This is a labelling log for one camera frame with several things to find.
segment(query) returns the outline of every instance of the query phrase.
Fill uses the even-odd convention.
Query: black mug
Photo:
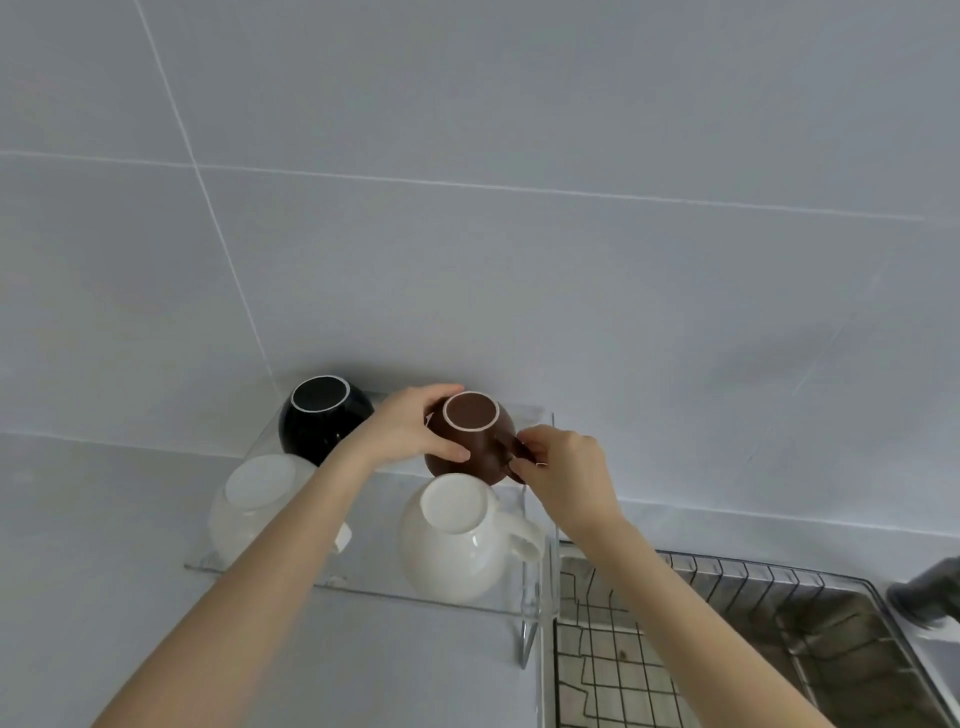
[[[297,385],[280,410],[280,445],[319,466],[371,414],[370,399],[346,379],[313,376]]]

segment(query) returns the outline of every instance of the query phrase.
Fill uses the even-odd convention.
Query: faucet
[[[894,584],[887,600],[919,627],[938,626],[947,617],[960,621],[960,556],[944,559],[906,584]]]

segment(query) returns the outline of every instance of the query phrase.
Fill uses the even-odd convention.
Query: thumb
[[[470,459],[470,451],[467,448],[432,432],[424,449],[431,455],[442,457],[444,460],[452,460],[455,463],[465,463]]]
[[[522,457],[515,457],[510,461],[510,470],[523,478],[523,482],[536,487],[540,485],[540,477],[543,473],[534,463]]]

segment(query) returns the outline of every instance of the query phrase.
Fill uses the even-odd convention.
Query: white mug
[[[233,471],[210,507],[210,541],[229,566],[317,470],[296,455],[260,455]],[[352,533],[344,523],[333,553],[346,548]]]
[[[503,575],[508,558],[538,562],[545,535],[507,513],[493,489],[464,473],[434,478],[407,501],[399,524],[400,567],[427,599],[460,604]]]

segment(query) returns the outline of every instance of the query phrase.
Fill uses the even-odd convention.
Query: wrist
[[[610,539],[617,540],[627,531],[636,531],[636,529],[622,514],[617,513],[578,524],[568,531],[567,535],[581,550],[586,550]]]
[[[363,485],[376,470],[377,464],[369,449],[360,441],[347,437],[321,463],[320,471],[336,473],[335,480]]]

